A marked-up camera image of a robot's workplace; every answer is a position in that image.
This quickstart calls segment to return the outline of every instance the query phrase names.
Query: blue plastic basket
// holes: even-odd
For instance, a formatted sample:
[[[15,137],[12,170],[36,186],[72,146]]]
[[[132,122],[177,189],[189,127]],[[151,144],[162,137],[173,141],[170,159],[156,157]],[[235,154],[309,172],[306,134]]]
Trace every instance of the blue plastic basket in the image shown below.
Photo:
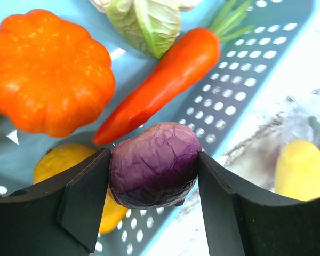
[[[223,3],[203,0],[192,11],[183,13],[182,31],[208,26]],[[28,135],[16,131],[7,119],[1,118],[0,193],[11,193],[30,186],[35,165],[56,144],[79,142],[93,146],[90,143],[93,132],[157,63],[155,59],[130,47],[106,16],[98,12],[89,0],[0,0],[0,22],[11,14],[26,13],[34,8],[50,10],[82,25],[94,39],[100,41],[113,58],[117,90],[99,120],[78,129],[61,141],[45,135]],[[223,45],[218,65],[204,79],[168,103],[128,137],[135,136],[155,123],[176,121],[194,130],[201,139],[202,147],[212,157],[219,156],[223,146],[246,116],[249,106],[275,72],[287,50],[298,39],[299,33],[303,32],[315,8],[314,0],[253,0],[253,7],[249,10],[251,15],[245,23],[254,24],[255,31]],[[18,142],[9,139],[9,134],[9,137],[16,134]],[[179,210],[179,207],[130,210],[112,233],[98,239],[95,255],[145,255]]]

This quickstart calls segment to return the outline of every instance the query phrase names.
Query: artificial vegetable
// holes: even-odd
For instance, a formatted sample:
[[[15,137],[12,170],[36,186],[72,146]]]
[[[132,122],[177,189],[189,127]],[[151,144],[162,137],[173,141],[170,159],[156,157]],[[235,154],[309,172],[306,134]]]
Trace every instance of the artificial vegetable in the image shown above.
[[[0,114],[20,130],[65,137],[112,99],[108,51],[83,27],[35,9],[0,25]]]
[[[245,11],[251,4],[250,0],[244,2],[225,19],[235,2],[236,0],[230,0],[224,6],[210,29],[192,29],[169,49],[148,78],[105,120],[93,137],[96,145],[112,142],[149,120],[217,64],[220,43],[252,29],[252,26],[247,26],[226,34],[246,17]]]

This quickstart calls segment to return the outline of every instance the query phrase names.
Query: pumpkin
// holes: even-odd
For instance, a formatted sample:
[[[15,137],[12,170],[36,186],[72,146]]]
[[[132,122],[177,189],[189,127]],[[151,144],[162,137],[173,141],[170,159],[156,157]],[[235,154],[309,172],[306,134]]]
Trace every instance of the pumpkin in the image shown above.
[[[95,121],[115,91],[109,52],[47,10],[0,25],[0,114],[21,131],[66,137]]]

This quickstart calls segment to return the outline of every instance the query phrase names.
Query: carrot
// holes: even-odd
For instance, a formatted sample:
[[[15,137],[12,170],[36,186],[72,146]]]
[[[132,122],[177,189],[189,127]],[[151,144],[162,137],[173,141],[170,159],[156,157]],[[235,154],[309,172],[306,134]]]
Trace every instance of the carrot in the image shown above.
[[[217,64],[221,43],[252,30],[252,26],[247,26],[226,34],[247,16],[246,9],[251,5],[251,0],[247,0],[229,15],[236,1],[230,0],[222,8],[209,29],[194,28],[174,43],[148,78],[105,120],[93,143],[113,142],[145,123]]]

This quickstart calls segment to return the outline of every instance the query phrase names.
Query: cabbage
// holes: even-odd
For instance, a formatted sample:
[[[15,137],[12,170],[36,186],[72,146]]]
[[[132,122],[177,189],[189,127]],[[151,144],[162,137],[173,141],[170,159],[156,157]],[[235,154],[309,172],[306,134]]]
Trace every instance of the cabbage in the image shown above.
[[[197,179],[201,149],[189,127],[154,125],[114,149],[109,193],[127,208],[181,205]]]

